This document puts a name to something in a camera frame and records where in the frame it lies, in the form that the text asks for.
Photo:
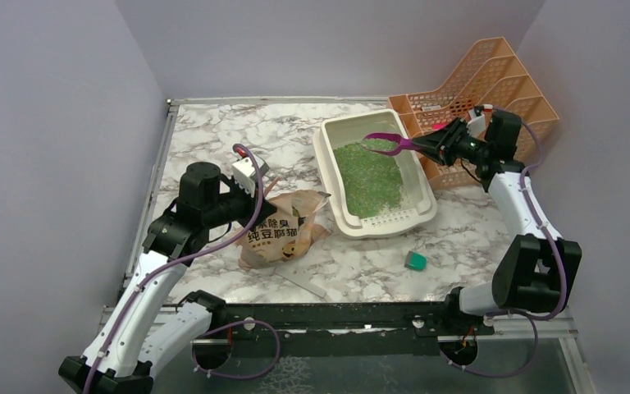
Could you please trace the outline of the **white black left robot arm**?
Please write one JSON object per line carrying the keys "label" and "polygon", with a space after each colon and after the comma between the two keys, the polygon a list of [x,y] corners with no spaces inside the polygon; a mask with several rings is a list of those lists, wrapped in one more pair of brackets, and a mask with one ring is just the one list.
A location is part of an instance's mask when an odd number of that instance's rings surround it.
{"label": "white black left robot arm", "polygon": [[117,306],[81,356],[68,356],[59,376],[77,393],[149,393],[167,364],[203,334],[214,337],[225,326],[215,307],[192,301],[157,331],[151,327],[170,291],[200,256],[238,240],[210,246],[209,232],[239,223],[244,235],[275,212],[263,193],[269,166],[242,158],[232,175],[207,162],[190,164],[176,198],[148,227],[136,269]]}

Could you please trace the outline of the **magenta plastic litter scoop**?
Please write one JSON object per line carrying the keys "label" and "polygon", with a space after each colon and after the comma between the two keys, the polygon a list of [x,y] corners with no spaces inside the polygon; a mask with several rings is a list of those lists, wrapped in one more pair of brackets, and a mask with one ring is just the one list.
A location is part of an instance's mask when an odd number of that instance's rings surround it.
{"label": "magenta plastic litter scoop", "polygon": [[362,139],[361,144],[367,151],[389,157],[397,156],[404,151],[420,151],[422,149],[412,140],[392,133],[371,133]]}

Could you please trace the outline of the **orange cat litter bag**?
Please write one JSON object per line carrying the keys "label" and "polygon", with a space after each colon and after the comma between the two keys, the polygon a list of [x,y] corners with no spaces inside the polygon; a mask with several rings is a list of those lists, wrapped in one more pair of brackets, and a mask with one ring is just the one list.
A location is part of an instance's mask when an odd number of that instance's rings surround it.
{"label": "orange cat litter bag", "polygon": [[268,199],[276,211],[237,241],[239,267],[245,271],[270,268],[307,254],[316,241],[329,236],[324,226],[315,223],[329,198],[319,190],[296,190]]}

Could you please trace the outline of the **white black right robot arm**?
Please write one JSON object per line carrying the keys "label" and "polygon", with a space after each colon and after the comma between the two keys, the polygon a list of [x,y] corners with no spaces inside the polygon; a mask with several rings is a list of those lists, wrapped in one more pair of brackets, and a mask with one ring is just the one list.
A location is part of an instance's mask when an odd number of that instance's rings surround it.
{"label": "white black right robot arm", "polygon": [[474,165],[475,177],[496,203],[513,239],[492,279],[460,289],[457,303],[441,311],[441,325],[460,334],[473,324],[473,316],[524,312],[536,320],[552,319],[567,304],[582,249],[549,222],[532,189],[533,167],[514,157],[519,134],[527,128],[522,118],[491,110],[483,139],[470,134],[471,125],[457,117],[412,143],[439,165],[461,160]]}

